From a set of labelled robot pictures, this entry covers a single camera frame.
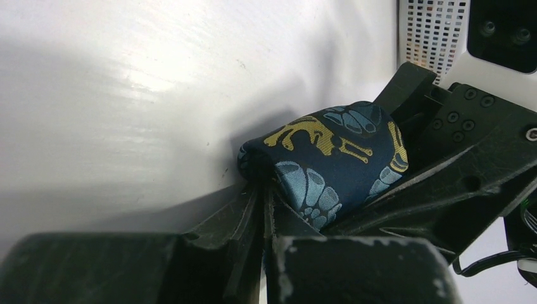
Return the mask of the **white plastic basket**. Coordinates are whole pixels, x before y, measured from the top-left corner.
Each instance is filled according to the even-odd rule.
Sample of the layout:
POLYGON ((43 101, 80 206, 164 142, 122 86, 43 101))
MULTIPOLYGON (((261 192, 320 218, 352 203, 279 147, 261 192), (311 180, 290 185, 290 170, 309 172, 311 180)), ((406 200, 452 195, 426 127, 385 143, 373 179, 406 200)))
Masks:
POLYGON ((470 7, 461 0, 398 1, 398 64, 434 72, 440 84, 466 50, 470 7))

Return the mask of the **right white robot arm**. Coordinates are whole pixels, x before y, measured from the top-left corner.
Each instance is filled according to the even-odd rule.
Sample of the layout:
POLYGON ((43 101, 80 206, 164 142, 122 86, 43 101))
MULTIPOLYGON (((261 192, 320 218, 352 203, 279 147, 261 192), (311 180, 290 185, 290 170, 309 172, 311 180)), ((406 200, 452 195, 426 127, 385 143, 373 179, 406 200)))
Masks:
POLYGON ((407 175, 324 232, 423 238, 458 275, 515 262, 536 284, 536 2, 468 7, 467 49, 439 84, 404 63, 375 99, 407 175))

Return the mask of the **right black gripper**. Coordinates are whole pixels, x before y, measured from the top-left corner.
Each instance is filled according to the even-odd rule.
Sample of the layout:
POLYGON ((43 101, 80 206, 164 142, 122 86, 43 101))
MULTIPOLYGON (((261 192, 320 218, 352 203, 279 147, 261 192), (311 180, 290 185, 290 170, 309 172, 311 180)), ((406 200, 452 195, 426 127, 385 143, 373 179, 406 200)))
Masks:
MULTIPOLYGON (((375 98, 398 126, 421 109, 436 74, 403 63, 375 98)), ((419 137, 413 164, 428 170, 332 224, 328 236, 394 236, 432 243, 456 274, 514 262, 536 284, 536 113, 467 85, 450 90, 419 137), (461 265, 462 253, 497 219, 507 248, 461 265)))

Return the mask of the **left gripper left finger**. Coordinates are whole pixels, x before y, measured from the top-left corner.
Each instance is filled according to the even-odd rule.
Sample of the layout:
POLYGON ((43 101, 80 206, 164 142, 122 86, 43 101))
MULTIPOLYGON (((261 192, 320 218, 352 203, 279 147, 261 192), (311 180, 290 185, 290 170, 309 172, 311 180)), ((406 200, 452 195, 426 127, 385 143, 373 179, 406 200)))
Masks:
POLYGON ((48 232, 1 264, 2 303, 258 303, 263 189, 187 232, 48 232))

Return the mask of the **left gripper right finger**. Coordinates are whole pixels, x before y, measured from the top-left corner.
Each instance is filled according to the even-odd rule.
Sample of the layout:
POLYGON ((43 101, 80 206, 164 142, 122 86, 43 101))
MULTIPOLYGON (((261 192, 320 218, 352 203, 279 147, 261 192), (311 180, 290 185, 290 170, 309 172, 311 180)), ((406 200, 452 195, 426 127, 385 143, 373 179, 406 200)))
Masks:
POLYGON ((269 303, 460 303, 446 260, 424 240, 323 236, 263 190, 269 303))

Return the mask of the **blue patterned tie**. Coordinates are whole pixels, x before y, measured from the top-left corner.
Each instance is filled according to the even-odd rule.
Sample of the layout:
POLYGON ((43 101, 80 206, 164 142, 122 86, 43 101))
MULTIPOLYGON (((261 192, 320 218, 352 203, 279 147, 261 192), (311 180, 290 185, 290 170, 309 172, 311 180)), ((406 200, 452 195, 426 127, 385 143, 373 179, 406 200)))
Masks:
POLYGON ((274 181, 285 202, 321 230, 400 180, 403 136, 379 105, 333 106, 246 141, 237 166, 250 181, 274 181))

